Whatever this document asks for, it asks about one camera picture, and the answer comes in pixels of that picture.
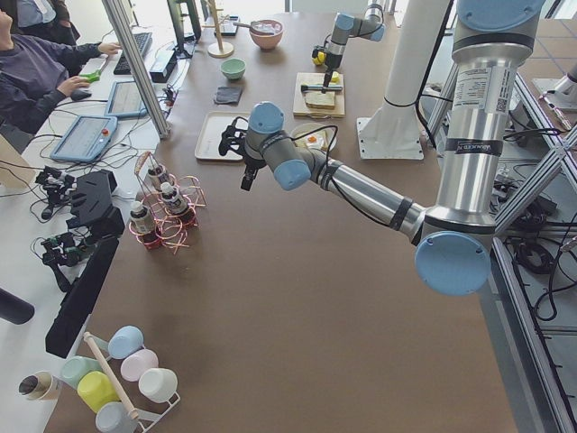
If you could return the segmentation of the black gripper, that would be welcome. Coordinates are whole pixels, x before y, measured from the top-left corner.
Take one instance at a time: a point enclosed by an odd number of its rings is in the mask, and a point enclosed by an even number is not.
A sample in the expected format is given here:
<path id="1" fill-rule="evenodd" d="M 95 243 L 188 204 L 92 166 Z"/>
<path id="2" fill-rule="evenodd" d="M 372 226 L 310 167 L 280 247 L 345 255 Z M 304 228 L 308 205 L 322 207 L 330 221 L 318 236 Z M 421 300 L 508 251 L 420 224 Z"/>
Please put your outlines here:
<path id="1" fill-rule="evenodd" d="M 325 75 L 324 75 L 324 81 L 323 81 L 323 87 L 324 88 L 328 88 L 333 80 L 334 74 L 338 73 L 338 71 L 334 68 L 326 68 L 325 71 Z"/>
<path id="2" fill-rule="evenodd" d="M 221 156 L 225 156 L 228 152 L 234 152 L 243 158 L 245 170 L 241 181 L 241 189 L 250 190 L 258 170 L 264 168 L 266 163 L 263 159 L 253 158 L 247 151 L 246 135 L 248 130 L 237 126 L 239 120 L 247 121 L 246 118 L 237 116 L 226 126 L 221 134 L 218 151 Z"/>

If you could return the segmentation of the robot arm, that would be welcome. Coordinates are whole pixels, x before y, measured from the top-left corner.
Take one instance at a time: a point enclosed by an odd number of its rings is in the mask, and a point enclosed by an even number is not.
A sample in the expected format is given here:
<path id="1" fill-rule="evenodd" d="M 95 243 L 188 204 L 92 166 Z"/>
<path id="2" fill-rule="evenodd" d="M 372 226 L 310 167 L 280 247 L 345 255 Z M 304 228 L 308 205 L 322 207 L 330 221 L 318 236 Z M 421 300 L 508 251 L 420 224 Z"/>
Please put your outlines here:
<path id="1" fill-rule="evenodd" d="M 333 73 L 340 68 L 347 42 L 352 38 L 380 41 L 386 30 L 384 13 L 387 1 L 369 1 L 363 17 L 337 13 L 333 30 L 325 44 L 325 75 L 323 92 L 328 88 Z"/>
<path id="2" fill-rule="evenodd" d="M 489 204 L 508 119 L 517 68 L 531 55 L 542 3 L 461 1 L 453 40 L 457 80 L 436 202 L 412 199 L 331 159 L 299 148 L 271 102 L 256 105 L 244 129 L 230 124 L 219 152 L 243 158 L 242 188 L 269 168 L 292 190 L 312 180 L 346 200 L 369 219 L 404 233 L 416 247 L 420 279 L 452 296 L 475 292 L 490 275 L 495 221 Z"/>

